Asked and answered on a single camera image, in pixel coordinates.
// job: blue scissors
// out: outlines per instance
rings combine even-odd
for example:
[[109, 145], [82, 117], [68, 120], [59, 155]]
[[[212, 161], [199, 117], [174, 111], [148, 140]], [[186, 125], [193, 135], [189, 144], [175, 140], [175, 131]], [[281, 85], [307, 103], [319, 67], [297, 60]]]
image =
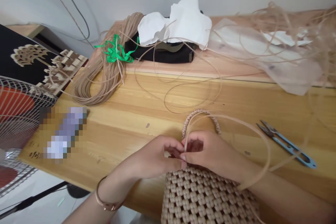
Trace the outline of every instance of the blue scissors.
[[[260, 125], [257, 123], [258, 127], [270, 138], [272, 138], [275, 142], [277, 142], [282, 148], [284, 148], [286, 151], [288, 151], [290, 154], [295, 155], [297, 152], [301, 152], [298, 147], [296, 147], [292, 142], [290, 142], [287, 138], [285, 138], [282, 134], [280, 134], [275, 128], [273, 128], [271, 125], [269, 125], [267, 122], [260, 120], [266, 127]], [[313, 159], [308, 157], [304, 153], [300, 153], [296, 157], [297, 160], [299, 160], [302, 164], [305, 166], [308, 166], [309, 168], [316, 169], [317, 165]]]

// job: clear plastic sheet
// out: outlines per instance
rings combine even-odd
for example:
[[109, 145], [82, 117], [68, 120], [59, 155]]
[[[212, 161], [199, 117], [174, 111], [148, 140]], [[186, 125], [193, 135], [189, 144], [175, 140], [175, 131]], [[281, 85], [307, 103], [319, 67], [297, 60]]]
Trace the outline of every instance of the clear plastic sheet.
[[286, 92], [304, 95], [322, 75], [305, 49], [269, 45], [262, 33], [223, 18], [210, 33], [208, 49], [265, 71]]

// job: green ribbon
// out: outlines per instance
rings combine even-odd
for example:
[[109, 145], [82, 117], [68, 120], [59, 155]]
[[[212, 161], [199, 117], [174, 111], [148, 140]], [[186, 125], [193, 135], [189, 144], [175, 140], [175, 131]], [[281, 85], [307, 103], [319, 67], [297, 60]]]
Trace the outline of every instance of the green ribbon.
[[108, 45], [108, 43], [112, 44], [112, 47], [108, 47], [107, 52], [104, 52], [107, 54], [107, 62], [116, 62], [116, 60], [125, 61], [125, 62], [133, 62], [133, 58], [131, 57], [131, 53], [134, 52], [138, 45], [136, 46], [134, 51], [129, 51], [128, 53], [125, 53], [125, 49], [122, 45], [118, 44], [120, 37], [118, 34], [115, 34], [113, 37], [113, 41], [107, 40], [105, 41], [105, 44], [103, 45], [96, 45], [94, 48], [98, 47], [107, 47], [111, 46]]

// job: left hand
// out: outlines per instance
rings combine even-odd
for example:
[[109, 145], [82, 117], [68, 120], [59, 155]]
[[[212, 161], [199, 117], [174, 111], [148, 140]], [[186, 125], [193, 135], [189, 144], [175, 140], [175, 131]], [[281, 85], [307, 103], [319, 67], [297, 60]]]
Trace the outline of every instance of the left hand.
[[125, 159], [120, 166], [137, 179], [149, 179], [187, 167], [187, 163], [181, 159], [166, 158], [165, 151], [173, 157], [179, 157], [184, 147], [175, 138], [159, 135]]

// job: rose gold bracelet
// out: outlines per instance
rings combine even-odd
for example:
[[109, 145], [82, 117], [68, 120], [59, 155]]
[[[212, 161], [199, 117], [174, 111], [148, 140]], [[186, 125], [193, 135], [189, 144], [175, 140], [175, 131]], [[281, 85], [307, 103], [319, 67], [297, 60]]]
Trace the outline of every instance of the rose gold bracelet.
[[99, 182], [98, 182], [98, 185], [97, 185], [97, 188], [96, 188], [96, 200], [98, 202], [99, 205], [101, 205], [103, 208], [104, 208], [104, 211], [110, 211], [110, 212], [114, 212], [114, 211], [117, 211], [124, 203], [121, 202], [121, 203], [108, 203], [108, 202], [104, 202], [100, 199], [99, 195], [98, 195], [98, 188], [99, 188], [99, 185], [100, 183], [106, 178], [107, 176], [103, 177]]

